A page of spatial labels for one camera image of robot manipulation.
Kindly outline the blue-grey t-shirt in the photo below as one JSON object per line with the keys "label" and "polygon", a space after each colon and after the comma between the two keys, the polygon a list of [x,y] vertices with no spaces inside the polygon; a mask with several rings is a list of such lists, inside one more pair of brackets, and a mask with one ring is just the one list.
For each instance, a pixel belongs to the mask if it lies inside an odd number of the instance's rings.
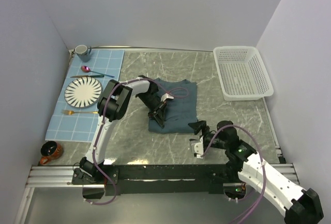
{"label": "blue-grey t-shirt", "polygon": [[160,134],[194,133],[188,124],[198,121],[197,84],[186,79],[179,82],[167,82],[156,78],[155,81],[162,86],[159,88],[159,92],[157,92],[159,97],[162,97],[166,91],[177,97],[167,102],[164,127],[161,128],[155,120],[150,119],[148,131]]}

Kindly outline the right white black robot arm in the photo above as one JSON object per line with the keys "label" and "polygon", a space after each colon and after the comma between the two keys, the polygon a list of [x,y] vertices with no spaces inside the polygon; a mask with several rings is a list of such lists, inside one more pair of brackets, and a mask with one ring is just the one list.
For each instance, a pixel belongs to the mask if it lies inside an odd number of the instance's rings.
{"label": "right white black robot arm", "polygon": [[204,158],[212,148],[223,149],[228,158],[225,171],[217,173],[229,188],[226,193],[232,200],[242,200],[246,186],[260,193],[255,203],[243,214],[235,218],[243,222],[262,198],[267,199],[284,217],[285,223],[319,223],[324,217],[319,195],[311,188],[305,190],[271,166],[261,156],[258,147],[252,147],[240,139],[240,128],[231,121],[220,121],[217,131],[211,131],[206,121],[190,123],[194,134],[200,133],[198,140],[191,139],[195,157]]}

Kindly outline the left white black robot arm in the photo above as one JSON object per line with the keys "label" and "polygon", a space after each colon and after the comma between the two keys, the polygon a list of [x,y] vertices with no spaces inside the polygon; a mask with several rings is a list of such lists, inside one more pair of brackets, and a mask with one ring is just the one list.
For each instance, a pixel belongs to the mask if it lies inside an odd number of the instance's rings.
{"label": "left white black robot arm", "polygon": [[157,83],[145,76],[125,82],[108,82],[97,103],[99,117],[93,141],[80,161],[80,169],[90,183],[95,184],[102,179],[101,167],[107,144],[117,122],[126,114],[132,96],[138,97],[149,109],[149,118],[164,127],[167,103],[157,95],[158,91]]}

